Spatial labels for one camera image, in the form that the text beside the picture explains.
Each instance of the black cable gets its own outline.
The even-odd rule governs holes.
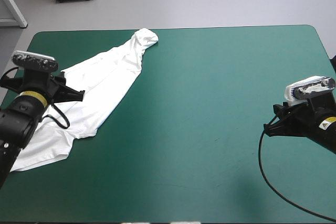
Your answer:
[[[68,120],[68,118],[64,115],[64,113],[54,104],[52,103],[51,106],[58,112],[58,114],[64,119],[64,121],[67,123],[67,126],[64,126],[63,124],[61,124],[56,118],[54,118],[52,115],[45,115],[42,120],[44,118],[50,118],[52,119],[59,127],[61,127],[62,129],[67,129],[70,126],[70,122]]]
[[[15,70],[15,69],[19,69],[19,67],[14,67],[14,68],[11,68],[11,69],[9,69],[8,71],[6,71],[6,72],[2,75],[1,79],[4,78],[5,76],[7,76],[8,73],[12,72],[12,71]]]
[[[293,110],[292,111],[292,114],[297,112],[301,107],[298,107],[297,109]],[[274,116],[274,118],[267,124],[267,126],[270,126],[274,120],[278,117],[278,114],[276,114]],[[336,222],[336,219],[333,219],[331,217],[327,217],[327,216],[324,216],[324,215],[321,215],[321,214],[318,214],[316,212],[313,212],[313,211],[310,211],[308,210],[307,208],[304,208],[304,207],[301,207],[299,206],[298,204],[295,204],[293,201],[287,199],[285,196],[283,196],[274,186],[271,185],[271,183],[268,181],[265,173],[264,173],[264,169],[263,169],[263,165],[261,163],[261,146],[262,146],[262,140],[264,138],[264,135],[265,135],[265,130],[263,130],[261,136],[260,136],[260,141],[259,141],[259,149],[258,149],[258,160],[259,160],[259,168],[260,168],[260,171],[261,171],[261,174],[266,182],[266,184],[269,186],[269,188],[271,188],[281,199],[283,199],[284,201],[286,201],[287,203],[290,203],[292,206],[295,206],[296,208],[308,213],[308,214],[311,214],[311,215],[314,215],[316,217],[319,217],[319,218],[322,218],[322,219],[325,219],[325,220],[329,220],[329,221],[332,221],[332,222]]]

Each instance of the white floor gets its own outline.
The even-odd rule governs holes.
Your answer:
[[[26,29],[0,29],[0,71],[39,31],[309,24],[336,55],[335,0],[15,0]],[[4,96],[0,89],[0,101]]]

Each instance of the green table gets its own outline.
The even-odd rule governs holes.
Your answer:
[[[133,30],[35,35],[67,68]],[[311,26],[158,29],[143,71],[95,137],[67,160],[9,175],[0,221],[322,222],[276,196],[257,145],[285,86],[334,71]],[[4,105],[14,97],[7,96]],[[265,138],[270,181],[336,217],[336,157],[306,138]]]

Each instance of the yellow band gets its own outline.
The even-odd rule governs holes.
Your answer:
[[[44,98],[44,96],[41,95],[40,93],[35,92],[35,91],[24,91],[20,95],[28,95],[30,97],[35,97],[37,100],[39,100],[43,104],[44,107],[46,107],[48,105],[48,102]]]

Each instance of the white shirt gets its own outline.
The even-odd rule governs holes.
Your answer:
[[[65,159],[75,138],[94,136],[140,74],[145,50],[158,40],[155,33],[143,28],[124,45],[63,70],[67,86],[85,90],[82,102],[56,104],[69,119],[70,127],[62,129],[45,118],[18,155],[11,171],[28,170]],[[45,114],[51,114],[65,125],[53,108],[49,107]]]

